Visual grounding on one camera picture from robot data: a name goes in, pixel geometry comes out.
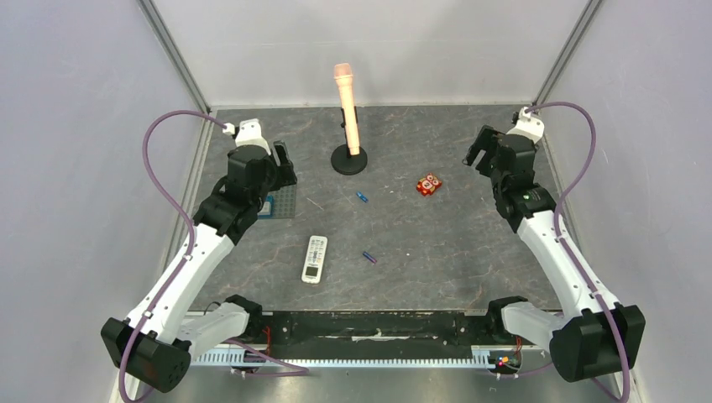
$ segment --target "white wall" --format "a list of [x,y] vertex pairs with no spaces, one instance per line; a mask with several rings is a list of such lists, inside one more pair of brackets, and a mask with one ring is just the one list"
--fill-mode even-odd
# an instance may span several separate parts
[[[574,222],[596,273],[646,315],[637,368],[656,403],[709,401],[711,14],[704,0],[604,2],[550,97],[586,107],[599,130]],[[585,121],[545,119],[568,183]]]
[[154,0],[212,105],[529,102],[585,0]]
[[[141,140],[193,105],[134,1],[3,2],[0,55],[0,401],[101,403],[99,331],[150,288],[175,223]],[[174,193],[199,127],[152,142]]]

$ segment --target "metal frame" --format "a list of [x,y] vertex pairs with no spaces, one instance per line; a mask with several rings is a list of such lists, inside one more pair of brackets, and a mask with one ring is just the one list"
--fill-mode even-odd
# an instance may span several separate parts
[[566,43],[563,45],[561,52],[559,53],[556,61],[554,62],[552,70],[549,71],[549,75],[544,81],[542,89],[539,90],[537,97],[534,98],[534,105],[544,103],[551,94],[552,89],[556,85],[563,70],[566,68],[566,64],[568,64],[569,59],[571,59],[571,55],[573,55],[573,52],[579,46],[581,38],[583,38],[586,29],[591,24],[591,21],[593,20],[596,13],[599,11],[602,2],[603,0],[589,0],[589,2],[586,3],[586,7],[584,7],[584,10],[583,12],[581,12],[581,15],[578,16],[578,21],[576,21],[576,24],[573,26],[571,34],[568,35]]
[[175,70],[178,71],[178,75],[181,77],[181,80],[186,85],[186,89],[191,94],[193,102],[202,112],[210,112],[210,105],[207,104],[205,97],[202,95],[200,87],[198,87],[196,83],[196,79],[193,78],[186,61],[183,59],[181,52],[175,45],[175,41],[170,36],[170,32],[168,28],[166,28],[163,19],[160,17],[158,8],[155,6],[153,0],[137,0],[137,3],[144,12],[146,19],[149,21],[156,37],[163,46],[165,53],[168,55],[168,59],[170,59],[170,62],[175,67]]

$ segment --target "remote control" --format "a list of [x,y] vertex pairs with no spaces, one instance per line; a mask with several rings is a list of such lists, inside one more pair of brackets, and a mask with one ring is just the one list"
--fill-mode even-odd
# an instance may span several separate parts
[[312,235],[309,238],[309,247],[306,249],[304,269],[301,271],[301,280],[309,284],[319,284],[322,280],[324,257],[327,254],[327,237]]

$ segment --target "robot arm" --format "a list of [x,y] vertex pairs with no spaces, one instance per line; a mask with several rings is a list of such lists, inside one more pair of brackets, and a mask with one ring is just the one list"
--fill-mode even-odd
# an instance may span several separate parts
[[243,334],[250,313],[261,312],[259,305],[233,296],[217,310],[182,324],[212,271],[257,221],[267,193],[296,183],[284,143],[275,142],[273,153],[262,138],[257,119],[241,122],[239,135],[233,138],[236,148],[228,153],[228,174],[217,182],[193,217],[196,244],[159,305],[149,312],[150,302],[186,256],[188,238],[149,294],[123,321],[109,318],[102,328],[104,344],[118,367],[133,326],[147,317],[129,355],[127,372],[162,392],[178,385],[191,357]]
[[497,212],[544,269],[561,302],[563,317],[536,309],[525,298],[509,297],[489,304],[491,330],[495,336],[521,336],[548,351],[558,373],[569,382],[621,370],[603,309],[559,243],[561,238],[566,238],[585,273],[596,284],[595,294],[601,294],[613,312],[632,368],[645,318],[637,306],[621,305],[603,285],[570,240],[563,220],[560,222],[562,235],[555,234],[556,202],[546,189],[534,182],[534,155],[544,124],[525,110],[524,107],[515,115],[516,126],[507,134],[489,126],[482,127],[463,163],[472,165],[478,154],[484,152],[476,169],[491,180]]

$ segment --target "purple cable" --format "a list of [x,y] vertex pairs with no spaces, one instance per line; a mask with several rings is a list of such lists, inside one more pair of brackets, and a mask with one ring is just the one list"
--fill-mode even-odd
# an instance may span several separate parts
[[[543,103],[541,105],[536,105],[533,107],[528,107],[525,112],[535,112],[538,111],[539,109],[543,109],[545,107],[571,107],[573,109],[576,109],[579,111],[582,115],[584,115],[584,118],[586,118],[586,122],[589,123],[589,127],[591,129],[591,145],[589,146],[589,155],[586,157],[586,161],[584,162],[584,166],[581,168],[581,171],[578,173],[576,178],[571,182],[571,184],[562,192],[561,197],[559,197],[559,202],[556,206],[556,209],[554,209],[554,229],[557,237],[561,237],[561,223],[560,223],[560,217],[562,216],[562,210],[563,210],[563,205],[566,202],[566,197],[568,196],[569,193],[573,190],[573,188],[581,181],[581,178],[584,177],[585,173],[587,170],[589,170],[589,166],[591,165],[591,161],[594,159],[594,151],[596,148],[596,127],[594,125],[594,120],[591,118],[591,115],[589,115],[588,112],[586,112],[585,109],[580,107],[579,105],[576,105],[575,103],[571,102],[548,102],[548,103]],[[584,280],[586,281],[586,285],[589,287],[591,292],[596,292],[598,288],[596,287],[596,284],[591,280],[589,277],[589,274],[586,273],[586,270],[584,269],[584,266],[581,264],[579,261],[579,258],[576,257],[576,254],[573,252],[571,246],[568,244],[568,241],[565,238],[560,238],[561,245],[563,246],[564,250],[566,250],[566,253],[568,254],[568,257],[573,261],[573,264],[576,266],[576,269],[578,269],[578,272],[581,274],[582,277],[584,277]],[[605,315],[605,319],[608,322],[610,326],[610,330],[613,332],[613,339],[615,340],[615,346],[618,348],[618,355],[620,356],[620,367],[622,368],[623,371],[623,391],[620,394],[620,399],[617,399],[613,393],[611,393],[609,390],[607,390],[603,384],[601,384],[597,379],[594,379],[594,382],[612,399],[618,400],[620,403],[626,403],[628,401],[628,398],[630,397],[631,394],[631,369],[628,367],[628,358],[626,356],[626,346],[623,345],[623,337],[620,335],[620,331],[618,330],[618,327],[615,325],[615,320],[613,319],[613,315],[610,313],[610,310],[608,309],[608,306],[606,305],[603,297],[600,294],[596,294],[596,301],[599,303],[601,309],[603,310],[603,313]]]
[[279,359],[274,359],[274,358],[270,357],[269,355],[267,355],[267,354],[262,354],[261,352],[255,350],[254,348],[251,348],[251,347],[248,346],[247,344],[245,344],[245,343],[243,343],[243,342],[240,342],[240,341],[238,341],[238,340],[232,340],[232,339],[230,339],[230,340],[225,340],[225,343],[227,343],[227,344],[234,344],[234,345],[236,345],[236,346],[239,346],[239,347],[241,347],[241,348],[244,348],[245,350],[251,352],[252,354],[255,354],[255,355],[259,356],[259,357],[262,357],[263,359],[266,359],[267,361],[270,361],[270,362],[272,362],[272,363],[279,364],[279,365],[281,365],[281,366],[283,366],[283,367],[287,367],[287,368],[291,368],[291,369],[296,369],[296,371],[291,371],[291,372],[277,372],[277,373],[272,373],[272,374],[250,374],[250,373],[247,373],[247,372],[246,372],[246,373],[244,373],[245,376],[255,377],[255,378],[257,378],[257,377],[261,377],[261,378],[282,378],[282,377],[285,377],[285,376],[303,376],[303,375],[309,374],[309,369],[308,369],[308,368],[300,367],[299,365],[289,364],[289,363],[286,363],[286,362],[281,361],[281,360],[279,360]]
[[[209,120],[216,125],[220,126],[221,128],[226,128],[227,126],[225,123],[215,119],[212,116],[206,115],[205,113],[200,113],[200,112],[195,112],[195,111],[187,111],[187,110],[180,110],[180,111],[173,111],[173,112],[168,112],[165,115],[157,118],[154,120],[153,123],[149,126],[148,130],[146,130],[146,135],[144,136],[144,145],[142,148],[143,155],[144,155],[144,166],[146,167],[146,172],[149,174],[149,178],[151,181],[154,183],[156,189],[160,192],[160,194],[173,206],[178,211],[178,214],[181,215],[181,218],[183,221],[186,223],[188,226],[188,249],[186,251],[186,256],[189,256],[192,251],[193,251],[193,246],[196,243],[196,230],[193,227],[193,223],[191,221],[191,218],[188,217],[188,213],[181,208],[181,205],[178,204],[177,201],[173,197],[170,196],[168,191],[160,184],[158,179],[155,176],[153,168],[151,168],[151,163],[149,162],[149,139],[151,137],[151,134],[154,132],[156,126],[159,125],[159,123],[163,122],[167,118],[171,118],[173,116],[178,116],[178,115],[193,115],[193,116],[198,116],[199,118],[204,118],[206,120]],[[176,276],[181,272],[183,269],[183,266],[186,265],[186,259],[185,257],[181,259],[180,262],[178,262],[178,265],[175,267],[173,272],[170,274],[168,277],[168,280],[160,287],[158,292],[156,292],[156,295],[154,296],[154,299],[149,303],[149,307],[146,309],[148,312],[152,312],[156,305],[158,305],[158,302],[160,298],[164,295],[165,291],[168,290],[168,287],[170,284],[173,282],[173,280],[176,278]],[[141,316],[141,319],[139,319],[139,323],[136,324],[136,326],[133,328],[133,332],[131,332],[131,336],[128,338],[128,343],[126,344],[126,348],[123,350],[123,355],[121,356],[121,364],[118,367],[118,393],[121,395],[121,399],[126,402],[126,403],[139,403],[141,401],[144,401],[153,391],[153,388],[149,389],[145,395],[139,397],[136,400],[132,400],[130,397],[128,397],[128,393],[126,392],[126,366],[128,364],[128,356],[131,352],[131,350],[134,347],[134,343],[136,343],[136,337],[139,335],[141,332],[141,328],[144,326],[146,323],[147,317],[146,316]]]

